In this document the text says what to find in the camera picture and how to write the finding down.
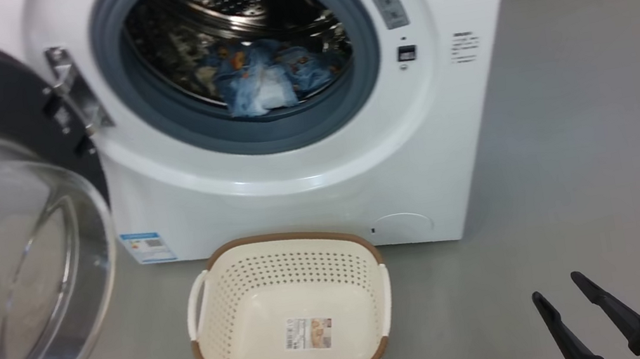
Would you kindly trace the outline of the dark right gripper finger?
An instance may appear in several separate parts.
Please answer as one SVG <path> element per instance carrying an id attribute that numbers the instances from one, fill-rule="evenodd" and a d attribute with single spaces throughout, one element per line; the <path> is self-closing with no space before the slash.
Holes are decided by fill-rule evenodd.
<path id="1" fill-rule="evenodd" d="M 534 292 L 532 301 L 539 315 L 544 321 L 547 331 L 560 349 L 563 359 L 604 359 L 595 355 L 585 346 L 581 340 L 572 333 L 563 322 L 559 311 L 554 308 L 543 294 Z"/>
<path id="2" fill-rule="evenodd" d="M 600 285 L 596 285 L 583 273 L 573 271 L 570 277 L 586 299 L 590 303 L 598 305 L 624 335 L 631 352 L 640 356 L 640 315 L 619 301 L 618 298 L 609 294 L 607 290 L 602 289 Z"/>

